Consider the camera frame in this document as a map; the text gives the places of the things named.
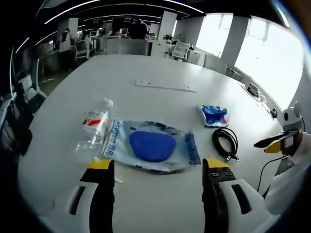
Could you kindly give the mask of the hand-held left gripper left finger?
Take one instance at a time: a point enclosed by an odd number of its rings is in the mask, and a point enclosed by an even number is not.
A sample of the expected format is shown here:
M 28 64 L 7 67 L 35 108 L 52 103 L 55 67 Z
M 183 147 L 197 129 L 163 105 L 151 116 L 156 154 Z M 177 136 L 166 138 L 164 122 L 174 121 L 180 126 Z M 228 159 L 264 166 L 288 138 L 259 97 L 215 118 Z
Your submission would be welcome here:
M 93 163 L 72 190 L 55 196 L 40 221 L 52 233 L 111 233 L 114 185 L 114 161 Z

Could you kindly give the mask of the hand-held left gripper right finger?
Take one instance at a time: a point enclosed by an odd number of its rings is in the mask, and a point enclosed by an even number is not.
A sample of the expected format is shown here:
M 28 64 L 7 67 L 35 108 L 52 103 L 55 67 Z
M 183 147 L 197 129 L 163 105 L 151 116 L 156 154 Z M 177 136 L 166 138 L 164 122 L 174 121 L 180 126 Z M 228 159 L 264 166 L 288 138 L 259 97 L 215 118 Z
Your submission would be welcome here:
M 206 233 L 264 233 L 278 220 L 262 195 L 237 180 L 227 163 L 204 158 L 202 170 Z

